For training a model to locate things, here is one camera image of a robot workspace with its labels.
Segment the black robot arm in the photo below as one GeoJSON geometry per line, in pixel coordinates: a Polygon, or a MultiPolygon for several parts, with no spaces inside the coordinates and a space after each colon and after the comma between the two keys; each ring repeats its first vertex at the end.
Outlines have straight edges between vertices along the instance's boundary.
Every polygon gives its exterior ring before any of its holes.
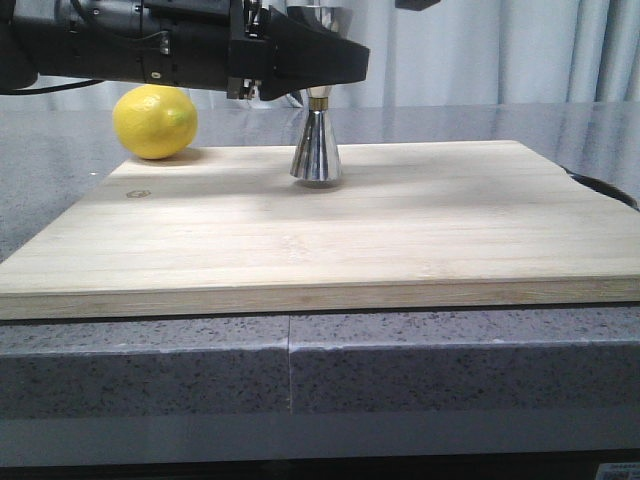
{"type": "Polygon", "coordinates": [[[4,1],[1,89],[41,76],[257,93],[365,79],[369,50],[259,1],[4,1]]]}

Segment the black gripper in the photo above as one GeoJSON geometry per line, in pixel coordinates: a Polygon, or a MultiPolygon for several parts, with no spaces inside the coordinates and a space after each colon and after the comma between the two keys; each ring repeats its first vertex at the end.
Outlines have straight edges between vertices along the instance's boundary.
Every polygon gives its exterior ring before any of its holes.
{"type": "Polygon", "coordinates": [[[353,11],[260,1],[142,1],[142,83],[271,101],[298,90],[366,79],[370,50],[346,35],[353,11]]]}

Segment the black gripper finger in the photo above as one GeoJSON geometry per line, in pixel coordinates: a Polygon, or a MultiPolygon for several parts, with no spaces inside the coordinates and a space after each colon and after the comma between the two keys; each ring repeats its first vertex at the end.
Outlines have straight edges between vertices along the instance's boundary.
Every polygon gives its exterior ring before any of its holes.
{"type": "Polygon", "coordinates": [[[402,10],[426,10],[439,2],[440,0],[395,0],[394,6],[402,10]]]}

